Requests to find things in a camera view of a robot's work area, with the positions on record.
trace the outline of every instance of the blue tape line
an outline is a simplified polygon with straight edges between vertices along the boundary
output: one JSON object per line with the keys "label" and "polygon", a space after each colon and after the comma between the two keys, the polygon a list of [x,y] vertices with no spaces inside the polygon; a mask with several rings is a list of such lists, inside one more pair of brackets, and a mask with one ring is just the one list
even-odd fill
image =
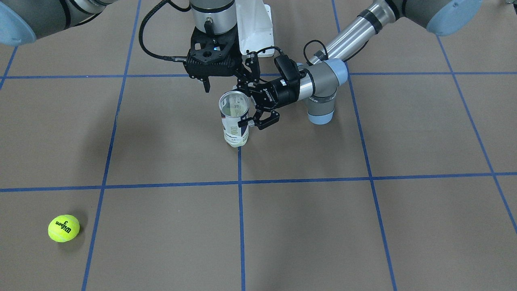
{"label": "blue tape line", "polygon": [[69,75],[69,76],[9,76],[6,79],[93,79],[123,78],[124,75]]}
{"label": "blue tape line", "polygon": [[[517,176],[517,172],[497,173],[459,173],[459,174],[429,174],[429,175],[406,175],[406,176],[373,176],[371,180],[417,180],[417,179],[447,179],[447,178],[468,178],[468,177],[491,177],[496,176]],[[347,178],[312,178],[312,179],[276,179],[276,180],[242,180],[242,181],[214,181],[214,182],[178,182],[178,183],[156,183],[156,184],[118,184],[106,185],[104,189],[133,189],[133,188],[163,188],[163,187],[194,187],[194,186],[220,186],[220,185],[242,185],[248,184],[282,184],[282,183],[316,183],[316,182],[353,182],[369,181],[370,177],[347,177]],[[41,192],[41,191],[67,191],[67,190],[100,190],[98,186],[59,186],[59,187],[25,187],[25,188],[0,188],[0,193],[9,192]]]}
{"label": "blue tape line", "polygon": [[12,61],[14,61],[14,56],[16,55],[17,51],[18,51],[18,47],[14,47],[14,49],[12,50],[11,58],[9,59],[9,63],[7,63],[7,67],[5,68],[4,76],[3,76],[2,80],[0,81],[0,90],[4,86],[5,80],[7,78],[7,74],[9,74],[9,70],[11,69]]}
{"label": "blue tape line", "polygon": [[450,72],[354,72],[351,76],[450,75]]}
{"label": "blue tape line", "polygon": [[467,112],[468,118],[470,120],[470,124],[472,125],[472,128],[474,129],[474,132],[476,133],[476,137],[478,139],[481,150],[483,151],[483,155],[486,159],[486,163],[488,164],[488,167],[490,168],[490,173],[492,174],[492,176],[494,178],[494,182],[495,182],[495,185],[497,186],[497,190],[499,191],[499,195],[501,196],[501,200],[503,201],[503,204],[506,208],[506,212],[508,213],[508,216],[510,217],[510,221],[513,225],[513,229],[514,229],[515,233],[517,234],[517,223],[515,222],[515,218],[513,217],[510,207],[508,206],[508,202],[506,201],[505,194],[503,193],[503,190],[501,189],[501,186],[499,185],[497,175],[494,171],[494,168],[492,167],[492,163],[490,162],[490,159],[489,159],[486,149],[484,147],[483,141],[481,140],[481,135],[479,134],[476,124],[474,123],[474,119],[472,117],[472,114],[470,113],[470,110],[468,108],[465,97],[463,96],[463,92],[461,90],[460,84],[458,83],[458,79],[456,78],[456,74],[454,73],[454,70],[452,69],[451,63],[449,61],[449,57],[447,56],[447,53],[445,51],[445,47],[439,36],[436,36],[436,39],[438,40],[438,43],[440,44],[440,48],[442,49],[442,53],[444,54],[445,60],[447,61],[447,65],[449,66],[449,69],[452,73],[454,83],[456,84],[456,88],[458,89],[458,93],[460,94],[461,101],[463,102],[463,106],[465,107],[465,111]]}
{"label": "blue tape line", "polygon": [[243,184],[280,184],[280,183],[313,183],[313,182],[348,182],[348,181],[368,181],[369,177],[351,178],[314,178],[314,179],[279,179],[279,180],[248,180]]}
{"label": "blue tape line", "polygon": [[103,201],[103,198],[104,198],[104,189],[106,187],[106,181],[108,179],[108,171],[109,171],[109,168],[110,168],[111,154],[112,154],[112,151],[113,151],[113,143],[115,141],[115,134],[116,134],[116,131],[117,131],[117,119],[118,119],[118,114],[120,112],[120,105],[122,103],[122,97],[124,96],[124,88],[126,86],[126,79],[127,79],[127,74],[128,74],[128,70],[129,70],[129,62],[131,60],[131,52],[132,52],[132,49],[133,49],[134,37],[135,37],[135,34],[136,34],[136,27],[138,25],[138,16],[140,14],[140,5],[141,5],[141,3],[142,3],[142,0],[139,0],[138,1],[138,5],[136,7],[136,15],[135,15],[135,18],[134,18],[134,23],[133,23],[133,32],[132,32],[132,35],[131,35],[131,41],[129,43],[129,49],[128,49],[128,54],[127,54],[127,59],[126,59],[126,68],[124,70],[124,78],[122,79],[122,85],[120,86],[120,95],[118,97],[117,110],[116,110],[116,113],[115,113],[115,120],[113,122],[113,130],[112,130],[112,133],[111,133],[110,147],[108,149],[108,156],[106,158],[106,166],[105,166],[105,169],[104,169],[104,177],[102,178],[102,188],[100,190],[99,202],[97,204],[97,213],[95,215],[95,222],[94,222],[94,227],[93,227],[93,232],[92,232],[92,240],[90,242],[90,247],[89,247],[89,251],[88,251],[88,259],[86,261],[86,268],[84,270],[83,285],[82,285],[82,288],[81,288],[82,291],[86,291],[86,285],[88,283],[89,270],[90,270],[90,265],[92,263],[92,255],[93,255],[94,246],[95,246],[95,237],[97,235],[97,228],[99,226],[100,212],[101,212],[101,209],[102,209],[102,201]]}
{"label": "blue tape line", "polygon": [[[451,75],[450,72],[351,72],[351,76],[406,76],[406,75]],[[455,75],[517,75],[517,72],[454,72]],[[280,74],[261,74],[265,77],[280,77]],[[94,79],[123,78],[124,75],[56,75],[56,76],[3,76],[7,79]],[[188,74],[140,74],[127,75],[126,78],[187,78]]]}
{"label": "blue tape line", "polygon": [[517,75],[517,72],[453,72],[455,75]]}
{"label": "blue tape line", "polygon": [[127,184],[127,185],[106,185],[106,189],[133,189],[133,188],[163,188],[163,187],[193,187],[193,186],[219,186],[238,185],[238,181],[221,182],[186,182],[186,183],[158,183],[158,184]]}
{"label": "blue tape line", "polygon": [[491,177],[491,173],[465,173],[465,174],[436,174],[436,175],[407,175],[407,176],[383,176],[372,177],[373,180],[413,180],[413,179],[442,179],[442,178],[468,178]]}
{"label": "blue tape line", "polygon": [[517,172],[496,172],[496,176],[517,176]]}
{"label": "blue tape line", "polygon": [[240,228],[240,284],[241,291],[246,291],[246,261],[244,248],[244,210],[242,204],[242,150],[238,148],[237,171],[239,178],[239,228]]}
{"label": "blue tape line", "polygon": [[42,191],[69,191],[69,190],[99,190],[102,186],[63,186],[63,187],[28,187],[28,188],[4,188],[0,193],[9,192],[42,192]]}
{"label": "blue tape line", "polygon": [[[332,7],[334,9],[334,16],[336,18],[336,25],[338,27],[338,33],[340,33],[341,29],[339,28],[338,13],[336,10],[336,4],[335,4],[334,0],[332,0]],[[345,63],[345,65],[346,65],[346,69],[348,70],[348,72],[350,72],[350,68],[348,67],[348,64]],[[395,274],[393,272],[393,266],[391,264],[391,256],[390,256],[389,247],[388,247],[388,240],[386,239],[386,233],[384,231],[384,223],[383,223],[383,218],[381,215],[381,208],[380,208],[378,200],[377,200],[377,191],[375,189],[375,183],[374,183],[374,180],[372,179],[373,178],[372,169],[370,167],[370,160],[368,158],[368,151],[366,148],[366,142],[364,141],[364,134],[362,131],[362,126],[361,126],[361,118],[359,117],[359,110],[357,109],[357,102],[355,99],[354,86],[352,84],[352,76],[350,74],[348,75],[348,86],[350,88],[350,94],[352,95],[352,101],[354,103],[354,111],[355,111],[355,115],[356,115],[357,126],[359,128],[359,135],[361,137],[361,144],[362,144],[362,149],[363,149],[363,153],[364,153],[364,160],[366,162],[366,168],[368,171],[368,178],[370,180],[370,186],[372,188],[373,201],[375,202],[377,220],[379,222],[379,228],[381,230],[381,236],[382,236],[383,245],[384,245],[384,252],[386,254],[386,261],[388,263],[388,269],[389,269],[389,273],[390,273],[390,277],[391,277],[391,285],[393,287],[393,291],[397,291],[397,283],[395,281]]]}
{"label": "blue tape line", "polygon": [[332,0],[332,9],[334,10],[334,20],[336,21],[336,28],[338,33],[341,33],[341,25],[339,24],[338,10],[336,9],[336,1]]}

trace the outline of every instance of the tennis ball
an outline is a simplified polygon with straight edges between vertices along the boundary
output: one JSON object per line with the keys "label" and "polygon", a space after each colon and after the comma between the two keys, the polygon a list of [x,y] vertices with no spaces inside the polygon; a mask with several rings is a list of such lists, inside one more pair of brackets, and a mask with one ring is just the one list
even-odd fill
{"label": "tennis ball", "polygon": [[72,215],[60,215],[49,224],[49,237],[57,242],[73,239],[79,233],[79,221]]}

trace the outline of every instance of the wilson logo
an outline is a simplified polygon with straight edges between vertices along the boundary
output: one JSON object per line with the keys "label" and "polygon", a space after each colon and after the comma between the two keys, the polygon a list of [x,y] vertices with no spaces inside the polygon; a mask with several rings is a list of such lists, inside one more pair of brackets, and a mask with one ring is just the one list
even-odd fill
{"label": "wilson logo", "polygon": [[63,231],[66,231],[66,233],[69,234],[72,229],[66,225],[67,223],[68,221],[65,221],[64,223],[56,221],[56,224],[59,225]]}

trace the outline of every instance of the light blue joint cap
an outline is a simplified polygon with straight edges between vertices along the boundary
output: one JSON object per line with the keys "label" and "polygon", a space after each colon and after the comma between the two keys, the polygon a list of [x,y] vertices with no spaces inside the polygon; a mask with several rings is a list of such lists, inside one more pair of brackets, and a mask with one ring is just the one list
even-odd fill
{"label": "light blue joint cap", "polygon": [[338,77],[339,86],[346,83],[348,80],[348,70],[346,69],[345,62],[341,59],[329,59],[323,61],[326,63],[333,71],[334,74],[336,74],[336,77]]}
{"label": "light blue joint cap", "polygon": [[324,124],[329,123],[332,120],[332,117],[334,116],[334,110],[329,114],[321,115],[321,116],[310,115],[308,113],[307,113],[307,115],[309,115],[309,120],[312,123],[317,124],[317,125],[324,125]]}
{"label": "light blue joint cap", "polygon": [[0,2],[0,43],[15,47],[35,41],[36,34],[27,22]]}
{"label": "light blue joint cap", "polygon": [[433,16],[427,31],[438,36],[451,35],[465,26],[481,7],[482,0],[453,0]]}

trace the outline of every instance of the clear plastic cup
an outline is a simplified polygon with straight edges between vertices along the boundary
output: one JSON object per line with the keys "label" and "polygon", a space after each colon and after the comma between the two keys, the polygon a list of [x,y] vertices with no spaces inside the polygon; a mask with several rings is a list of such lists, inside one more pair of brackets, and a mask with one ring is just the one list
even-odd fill
{"label": "clear plastic cup", "polygon": [[249,126],[239,127],[238,122],[248,118],[250,101],[246,94],[229,91],[221,96],[219,109],[224,129],[224,140],[232,147],[242,147],[248,141]]}

